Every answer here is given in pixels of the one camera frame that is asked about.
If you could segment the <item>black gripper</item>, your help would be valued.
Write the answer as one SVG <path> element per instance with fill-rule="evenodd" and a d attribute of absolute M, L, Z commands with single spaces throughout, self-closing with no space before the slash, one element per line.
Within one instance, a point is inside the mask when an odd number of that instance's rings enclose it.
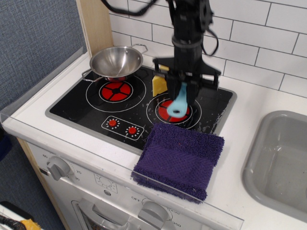
<path fill-rule="evenodd" d="M 166 85 L 169 97 L 174 101 L 179 95 L 181 81 L 195 81 L 187 83 L 187 104 L 192 105 L 202 87 L 217 89 L 221 72 L 202 59 L 203 43 L 180 44 L 174 43 L 173 57 L 157 57 L 153 59 L 155 70 L 160 66 L 169 67 Z"/>

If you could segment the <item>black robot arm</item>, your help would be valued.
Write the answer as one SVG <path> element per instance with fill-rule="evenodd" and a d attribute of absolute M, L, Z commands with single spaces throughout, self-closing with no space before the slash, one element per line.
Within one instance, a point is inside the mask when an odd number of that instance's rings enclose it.
<path fill-rule="evenodd" d="M 170 17 L 174 27 L 174 56 L 155 58 L 155 70 L 169 68 L 164 78 L 171 100 L 177 98 L 182 83 L 187 85 L 187 103 L 192 105 L 201 88 L 217 90 L 221 72 L 202 59 L 205 52 L 203 36 L 213 22 L 213 12 L 207 0 L 170 0 Z"/>

